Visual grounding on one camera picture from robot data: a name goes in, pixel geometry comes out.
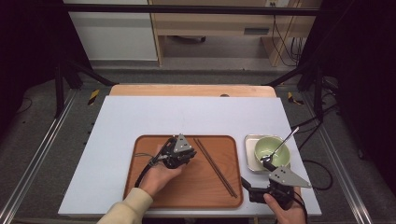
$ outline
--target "beige sleeve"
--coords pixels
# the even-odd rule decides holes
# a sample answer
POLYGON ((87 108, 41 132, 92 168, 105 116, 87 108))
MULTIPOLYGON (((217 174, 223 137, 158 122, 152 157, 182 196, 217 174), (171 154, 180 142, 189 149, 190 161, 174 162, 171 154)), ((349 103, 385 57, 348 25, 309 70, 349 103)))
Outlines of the beige sleeve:
POLYGON ((124 201, 111 206, 98 224, 140 224, 152 202, 145 191, 133 188, 124 201))

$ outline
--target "green bowl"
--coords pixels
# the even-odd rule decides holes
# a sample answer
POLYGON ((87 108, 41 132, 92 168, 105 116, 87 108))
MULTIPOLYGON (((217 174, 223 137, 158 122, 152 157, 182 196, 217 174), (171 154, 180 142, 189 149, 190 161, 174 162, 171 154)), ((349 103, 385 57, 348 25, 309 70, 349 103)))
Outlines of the green bowl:
MULTIPOLYGON (((262 164, 260 159, 264 156, 271 155, 282 141, 283 140, 280 137, 274 135, 264 136, 259 139, 254 147, 254 156, 256 157, 257 162, 262 164)), ((290 151, 286 144, 284 144, 273 156, 271 163, 276 167, 282 165, 290 166, 290 151)))

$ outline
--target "aluminum rail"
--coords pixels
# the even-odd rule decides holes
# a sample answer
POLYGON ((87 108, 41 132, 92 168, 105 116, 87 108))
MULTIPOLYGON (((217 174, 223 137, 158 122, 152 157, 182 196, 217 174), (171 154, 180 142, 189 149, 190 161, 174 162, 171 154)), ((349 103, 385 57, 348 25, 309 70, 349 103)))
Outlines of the aluminum rail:
MULTIPOLYGON (((309 93, 302 94, 305 102, 312 102, 312 97, 309 93)), ((309 105, 308 109, 312 116, 315 116, 315 112, 313 110, 313 106, 309 105)), ((352 210, 353 215, 355 216, 357 222, 359 224, 372 224, 374 223, 370 217, 369 212, 366 209, 366 206, 359 195, 352 178, 347 172, 347 168, 344 166, 340 157, 338 156, 337 151, 335 150, 334 145, 332 144, 332 140, 328 135, 326 129, 323 127, 319 127, 319 134, 324 141, 325 151, 329 158, 330 163, 332 164, 332 168, 334 169, 335 175, 340 182, 341 189, 344 191, 346 199, 349 203, 349 206, 352 210)))
POLYGON ((20 207, 24 196, 26 195, 28 189, 32 185, 33 180, 35 179, 35 175, 38 173, 41 164, 43 163, 48 151, 50 150, 50 146, 52 145, 56 135, 58 134, 59 130, 61 129, 64 123, 67 113, 69 112, 75 100, 77 92, 78 90, 69 91, 67 99, 64 103, 65 107, 63 112, 60 114, 58 118, 56 118, 52 122, 51 126, 49 127, 49 130, 47 131, 46 136, 44 137, 43 141, 38 147, 37 152, 33 156, 29 166, 26 168, 22 178, 20 179, 20 182, 18 183, 17 187, 14 189, 13 193, 9 197, 6 205, 2 208, 0 212, 0 223, 3 224, 11 223, 15 214, 17 213, 17 210, 20 207))
POLYGON ((122 13, 193 13, 235 15, 318 16, 334 15, 336 10, 300 7, 220 7, 178 5, 108 5, 108 4, 41 4, 39 9, 69 12, 122 12, 122 13))

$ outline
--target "white tabletop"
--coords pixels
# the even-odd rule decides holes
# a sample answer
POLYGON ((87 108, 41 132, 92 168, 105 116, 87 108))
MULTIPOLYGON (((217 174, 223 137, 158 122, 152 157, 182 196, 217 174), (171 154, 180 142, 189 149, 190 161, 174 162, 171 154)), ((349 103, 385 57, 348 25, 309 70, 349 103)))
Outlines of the white tabletop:
MULTIPOLYGON (((266 188, 268 176, 248 169, 248 134, 287 136, 290 125, 279 98, 107 96, 91 137, 59 209, 60 215, 97 217, 122 200, 134 141, 144 134, 230 135, 236 143, 241 176, 266 188)), ((291 170, 309 181, 292 137, 287 143, 291 170)), ((149 209, 147 217, 261 217, 266 204, 251 203, 248 191, 235 209, 149 209)), ((308 215, 321 215, 315 193, 302 189, 308 215)))

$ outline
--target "cabinet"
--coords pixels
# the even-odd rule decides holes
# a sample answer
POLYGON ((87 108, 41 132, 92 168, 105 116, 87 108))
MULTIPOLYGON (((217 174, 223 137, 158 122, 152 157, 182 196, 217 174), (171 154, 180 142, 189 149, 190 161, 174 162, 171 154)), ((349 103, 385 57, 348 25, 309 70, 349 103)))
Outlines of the cabinet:
MULTIPOLYGON (((192 0, 149 0, 152 5, 182 6, 231 6, 264 7, 266 0, 202 0, 199 4, 192 0)), ((320 0, 289 0, 288 7, 320 7, 320 0)), ((279 63, 279 55, 284 50, 282 39, 307 37, 315 20, 314 17, 276 16, 278 31, 274 31, 274 16, 271 15, 212 15, 152 13, 154 38, 156 39, 159 63, 162 63, 164 40, 167 35, 211 36, 211 35, 258 35, 262 38, 272 66, 279 63)))
MULTIPOLYGON (((146 0, 64 0, 67 4, 146 5, 146 0)), ((148 13, 70 12, 90 61, 157 61, 148 13)))

